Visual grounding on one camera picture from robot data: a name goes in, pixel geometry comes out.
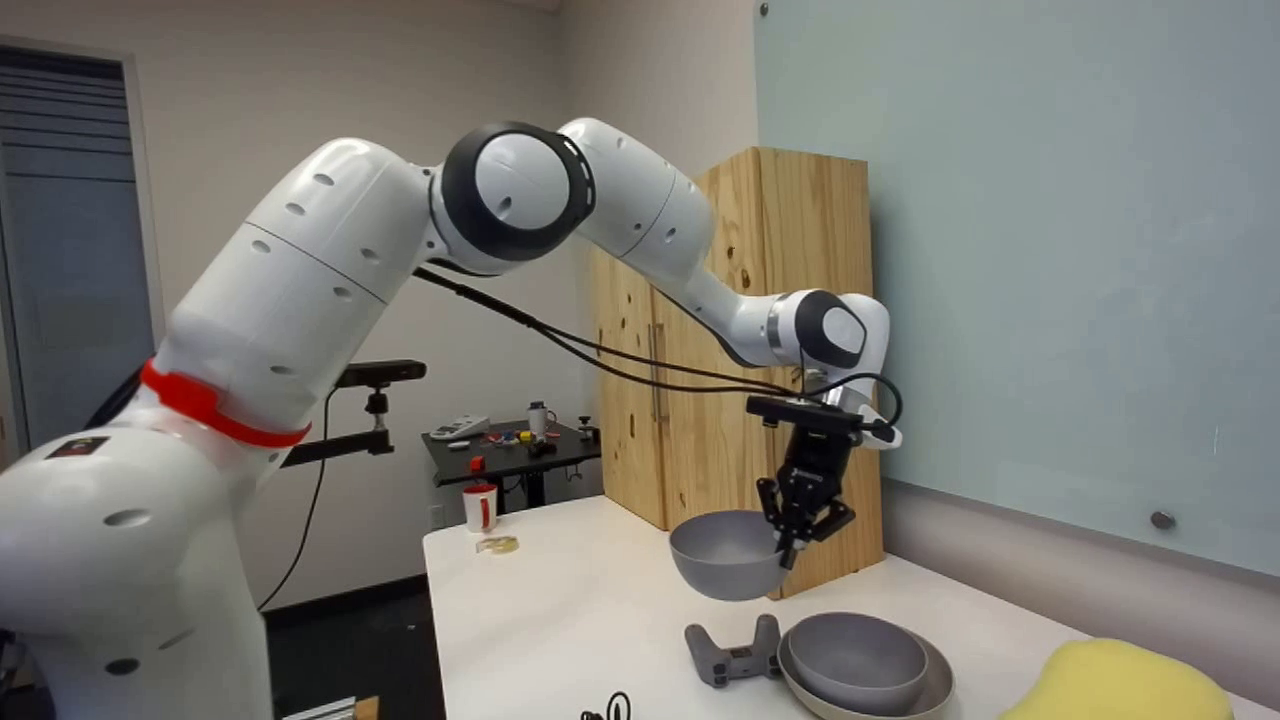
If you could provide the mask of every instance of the table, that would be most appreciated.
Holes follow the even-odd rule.
[[[583,439],[582,432],[565,425],[548,425],[551,446],[527,449],[527,446],[504,446],[508,436],[523,432],[523,419],[489,425],[483,436],[478,436],[469,449],[450,449],[450,439],[433,439],[428,456],[437,465],[437,484],[464,484],[472,482],[469,465],[472,456],[483,456],[483,478],[500,484],[500,513],[504,513],[504,482],[521,482],[527,508],[540,508],[548,499],[543,473],[583,465],[600,456],[600,439]]]
[[[478,532],[424,536],[443,709],[454,720],[582,715],[623,689],[636,720],[809,720],[781,682],[703,689],[686,624],[749,646],[755,618],[781,630],[814,612],[874,612],[930,636],[957,673],[949,720],[995,720],[1078,630],[888,558],[793,600],[716,604],[667,560],[667,536],[620,505],[574,499],[513,513],[521,553],[478,553]],[[1235,700],[1235,720],[1277,711]]]

